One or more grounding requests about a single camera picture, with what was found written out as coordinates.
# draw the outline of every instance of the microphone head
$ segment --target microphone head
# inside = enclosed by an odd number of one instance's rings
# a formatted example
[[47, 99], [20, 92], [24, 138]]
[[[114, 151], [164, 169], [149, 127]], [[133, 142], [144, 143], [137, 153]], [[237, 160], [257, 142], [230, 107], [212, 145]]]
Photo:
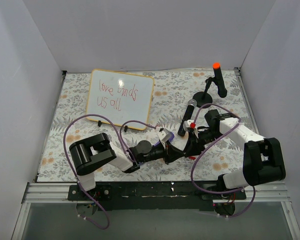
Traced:
[[188, 105], [191, 105], [191, 106], [196, 107], [196, 106], [197, 106], [197, 101], [194, 100], [194, 99], [190, 99], [190, 100], [188, 101]]

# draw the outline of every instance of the gray wall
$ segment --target gray wall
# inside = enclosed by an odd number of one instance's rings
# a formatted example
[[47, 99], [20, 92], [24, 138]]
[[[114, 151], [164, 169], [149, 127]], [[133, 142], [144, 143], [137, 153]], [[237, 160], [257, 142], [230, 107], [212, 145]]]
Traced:
[[240, 67], [275, 0], [23, 0], [62, 70]]
[[300, 226], [300, 0], [276, 0], [241, 70], [260, 133], [281, 142]]
[[22, 0], [0, 0], [0, 240], [10, 239], [40, 153], [61, 71]]

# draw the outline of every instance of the metal frame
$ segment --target metal frame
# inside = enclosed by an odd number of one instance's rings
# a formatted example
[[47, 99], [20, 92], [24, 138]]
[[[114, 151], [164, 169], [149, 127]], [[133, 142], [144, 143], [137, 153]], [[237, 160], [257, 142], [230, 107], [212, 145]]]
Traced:
[[[252, 120], [254, 131], [259, 133], [256, 121], [249, 104], [249, 100], [246, 95], [243, 80], [240, 75], [240, 69], [236, 67], [234, 69], [238, 84], [244, 99], [244, 104], [247, 109], [247, 113]], [[16, 226], [12, 235], [12, 240], [18, 240], [22, 238], [24, 228], [26, 226], [31, 203], [90, 203], [91, 201], [68, 201], [68, 192], [70, 185], [75, 185], [75, 182], [68, 183], [29, 183], [22, 202], [20, 214], [16, 222]], [[285, 218], [291, 232], [293, 239], [300, 239], [300, 229], [296, 221], [291, 202], [290, 195], [287, 191], [286, 185], [283, 181], [272, 182], [255, 187], [257, 194], [255, 202], [281, 202], [282, 209], [285, 214]], [[245, 188], [247, 198], [245, 200], [237, 200], [237, 202], [250, 202], [253, 189], [252, 187]], [[213, 200], [214, 203], [223, 202], [223, 200]]]

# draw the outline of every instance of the orange cap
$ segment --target orange cap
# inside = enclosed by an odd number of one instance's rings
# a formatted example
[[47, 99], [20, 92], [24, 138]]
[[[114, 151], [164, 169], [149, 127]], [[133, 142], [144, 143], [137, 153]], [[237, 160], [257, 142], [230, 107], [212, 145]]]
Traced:
[[219, 69], [220, 68], [220, 63], [219, 62], [215, 62], [213, 65], [212, 65], [213, 69]]

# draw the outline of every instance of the wall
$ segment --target wall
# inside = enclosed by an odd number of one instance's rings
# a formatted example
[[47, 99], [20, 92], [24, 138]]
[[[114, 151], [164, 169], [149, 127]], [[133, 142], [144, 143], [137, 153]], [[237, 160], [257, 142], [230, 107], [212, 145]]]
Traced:
[[281, 142], [300, 227], [300, 0], [276, 0], [241, 70], [260, 133]]
[[62, 70], [240, 67], [275, 0], [23, 0]]
[[0, 240], [36, 175], [61, 74], [22, 0], [0, 0]]

